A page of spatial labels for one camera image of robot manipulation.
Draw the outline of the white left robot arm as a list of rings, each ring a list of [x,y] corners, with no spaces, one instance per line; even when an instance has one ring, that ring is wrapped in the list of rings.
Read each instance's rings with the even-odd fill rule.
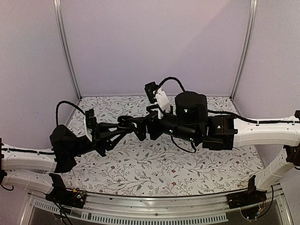
[[[131,126],[93,123],[85,134],[75,135],[64,125],[58,125],[50,135],[50,149],[35,150],[0,144],[0,184],[17,186],[52,195],[59,203],[70,199],[71,191],[60,174],[70,172],[77,164],[76,157],[96,151],[99,155],[112,150]]]

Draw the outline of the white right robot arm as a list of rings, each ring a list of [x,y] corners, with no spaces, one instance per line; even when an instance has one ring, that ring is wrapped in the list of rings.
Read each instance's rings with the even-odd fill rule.
[[[255,148],[258,144],[298,145],[299,124],[233,122],[231,150],[193,152],[190,142],[161,135],[141,142],[130,136],[123,143],[128,156],[120,168],[131,182],[129,195],[182,196],[227,192],[246,188],[248,179],[263,169]]]

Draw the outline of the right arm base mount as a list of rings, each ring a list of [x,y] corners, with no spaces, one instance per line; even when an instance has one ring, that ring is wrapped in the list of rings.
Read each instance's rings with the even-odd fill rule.
[[[226,196],[227,203],[230,209],[246,207],[252,204],[256,204],[256,206],[252,208],[241,210],[242,216],[247,220],[258,219],[265,205],[265,201],[267,200],[267,191],[260,191],[256,188],[255,178],[256,176],[253,175],[248,180],[246,190],[231,193]]]

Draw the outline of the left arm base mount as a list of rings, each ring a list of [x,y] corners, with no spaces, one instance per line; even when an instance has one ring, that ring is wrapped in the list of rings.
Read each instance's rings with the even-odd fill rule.
[[[79,188],[67,189],[62,178],[54,173],[50,173],[52,178],[52,191],[45,195],[45,199],[56,204],[66,205],[82,209],[86,201],[85,190]]]

